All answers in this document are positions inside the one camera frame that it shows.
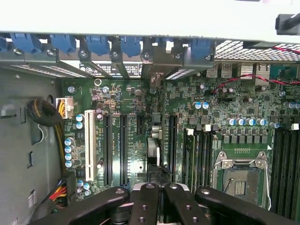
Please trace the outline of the long expansion slot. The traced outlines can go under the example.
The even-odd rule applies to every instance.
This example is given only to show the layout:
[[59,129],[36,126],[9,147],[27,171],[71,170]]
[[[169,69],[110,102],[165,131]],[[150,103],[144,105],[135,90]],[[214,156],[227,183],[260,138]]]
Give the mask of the long expansion slot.
[[120,115],[120,185],[128,183],[128,116]]
[[169,132],[168,132],[168,165],[172,173],[172,179],[175,178],[176,167],[176,149],[177,149],[177,116],[169,116]]
[[110,115],[104,116],[104,157],[105,157],[105,168],[104,168],[104,184],[106,186],[112,183],[112,121]]

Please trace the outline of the short expansion slot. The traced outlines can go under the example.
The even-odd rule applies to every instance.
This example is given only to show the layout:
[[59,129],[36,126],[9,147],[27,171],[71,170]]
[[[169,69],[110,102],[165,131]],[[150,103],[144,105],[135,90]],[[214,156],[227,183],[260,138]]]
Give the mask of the short expansion slot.
[[137,115],[136,123],[137,123],[137,135],[144,135],[144,116]]

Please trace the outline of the white expansion slot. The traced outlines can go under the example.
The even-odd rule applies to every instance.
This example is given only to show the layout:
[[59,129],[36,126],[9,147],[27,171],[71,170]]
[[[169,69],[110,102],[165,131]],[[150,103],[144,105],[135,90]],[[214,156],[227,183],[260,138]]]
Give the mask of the white expansion slot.
[[84,131],[85,179],[87,181],[94,181],[97,175],[95,110],[84,111]]

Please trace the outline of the blue slot clip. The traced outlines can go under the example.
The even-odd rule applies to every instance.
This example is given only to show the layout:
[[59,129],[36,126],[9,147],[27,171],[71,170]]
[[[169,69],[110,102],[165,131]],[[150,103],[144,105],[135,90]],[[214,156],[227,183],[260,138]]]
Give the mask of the blue slot clip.
[[138,56],[141,52],[141,37],[135,36],[121,36],[121,51],[128,57]]
[[41,53],[42,43],[34,34],[29,33],[10,33],[10,37],[15,47],[26,53]]
[[64,53],[74,53],[76,51],[76,39],[73,35],[51,34],[50,39],[53,47]]
[[193,59],[201,59],[210,55],[211,40],[194,38],[190,41],[190,50]]
[[106,55],[110,51],[107,36],[89,35],[86,36],[86,42],[88,49],[98,56]]

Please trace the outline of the CPU socket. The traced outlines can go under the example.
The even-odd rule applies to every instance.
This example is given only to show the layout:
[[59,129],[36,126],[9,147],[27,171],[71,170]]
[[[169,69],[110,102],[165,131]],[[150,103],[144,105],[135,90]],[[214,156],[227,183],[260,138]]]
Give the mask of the CPU socket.
[[211,187],[225,194],[271,209],[269,163],[260,151],[251,157],[230,157],[224,150],[213,161]]

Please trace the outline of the green motherboard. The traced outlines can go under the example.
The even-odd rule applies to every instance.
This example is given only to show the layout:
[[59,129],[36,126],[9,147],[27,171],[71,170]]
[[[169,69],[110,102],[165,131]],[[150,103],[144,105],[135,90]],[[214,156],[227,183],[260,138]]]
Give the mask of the green motherboard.
[[[65,79],[63,98],[74,115],[64,123],[65,161],[75,174],[73,199],[82,201],[109,188],[133,190],[139,183],[181,183],[194,193],[211,187],[213,161],[260,151],[269,163],[271,211],[300,222],[300,65],[255,64],[249,76],[224,78],[200,73],[168,77],[157,87],[146,80]],[[85,179],[84,111],[95,110],[94,181]],[[120,115],[128,118],[127,185],[120,185]],[[112,183],[104,184],[104,116],[112,121]],[[144,116],[137,135],[136,116]],[[175,178],[168,165],[169,116],[177,116]]]

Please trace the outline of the white power connector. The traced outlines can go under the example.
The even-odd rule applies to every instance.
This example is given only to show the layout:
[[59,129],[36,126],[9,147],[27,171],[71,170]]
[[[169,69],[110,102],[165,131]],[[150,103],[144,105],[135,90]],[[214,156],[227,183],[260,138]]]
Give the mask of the white power connector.
[[56,98],[56,111],[63,119],[71,119],[74,115],[74,103],[72,97]]

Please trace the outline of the open black PC case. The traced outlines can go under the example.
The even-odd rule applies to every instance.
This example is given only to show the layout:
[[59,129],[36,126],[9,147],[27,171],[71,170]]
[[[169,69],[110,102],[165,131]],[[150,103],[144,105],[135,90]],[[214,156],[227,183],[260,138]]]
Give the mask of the open black PC case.
[[[10,33],[0,33],[0,225],[29,225],[78,202],[73,199],[75,174],[65,161],[66,119],[56,111],[55,99],[63,97],[65,79],[137,79],[157,87],[172,75],[183,79],[208,72],[213,76],[217,69],[231,78],[235,68],[244,77],[255,64],[300,65],[300,41],[97,34],[107,36],[110,46],[108,54],[98,56],[87,46],[86,36],[92,34],[69,34],[76,39],[73,53],[53,47],[51,34],[34,34],[42,52],[32,54],[15,47]],[[141,37],[140,55],[130,58],[123,53],[121,36]],[[210,55],[192,58],[194,38],[211,40]],[[145,183],[151,182],[129,190],[130,203]],[[156,225],[182,225],[164,213],[165,186],[158,186]],[[111,210],[98,225],[128,225],[131,209]]]

